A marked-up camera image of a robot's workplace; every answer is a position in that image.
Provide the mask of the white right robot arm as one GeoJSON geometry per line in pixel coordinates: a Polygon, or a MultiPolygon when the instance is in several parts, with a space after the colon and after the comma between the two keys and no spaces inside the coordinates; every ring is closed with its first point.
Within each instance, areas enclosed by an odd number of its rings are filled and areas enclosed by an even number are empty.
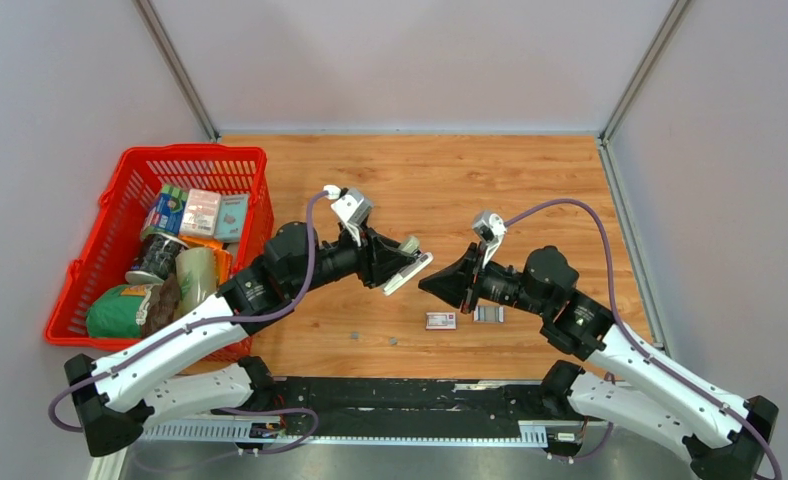
{"type": "Polygon", "coordinates": [[[667,448],[701,479],[757,478],[779,413],[773,402],[730,393],[645,343],[577,289],[579,274],[556,247],[532,251],[520,271],[484,256],[472,243],[419,287],[464,313],[484,299],[539,316],[548,343],[577,359],[544,376],[548,415],[611,422],[667,448]]]}

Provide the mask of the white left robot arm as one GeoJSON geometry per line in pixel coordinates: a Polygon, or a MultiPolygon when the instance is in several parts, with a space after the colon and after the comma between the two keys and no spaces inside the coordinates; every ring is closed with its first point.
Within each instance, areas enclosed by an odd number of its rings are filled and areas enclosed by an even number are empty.
{"type": "Polygon", "coordinates": [[[48,415],[70,398],[92,457],[116,453],[151,427],[213,409],[269,411],[276,389],[258,357],[205,374],[180,372],[232,343],[292,314],[310,291],[354,276],[390,295],[432,260],[416,239],[397,241],[361,221],[320,242],[311,222],[283,225],[263,252],[178,320],[119,352],[94,359],[78,354],[64,364],[67,389],[48,415]]]}

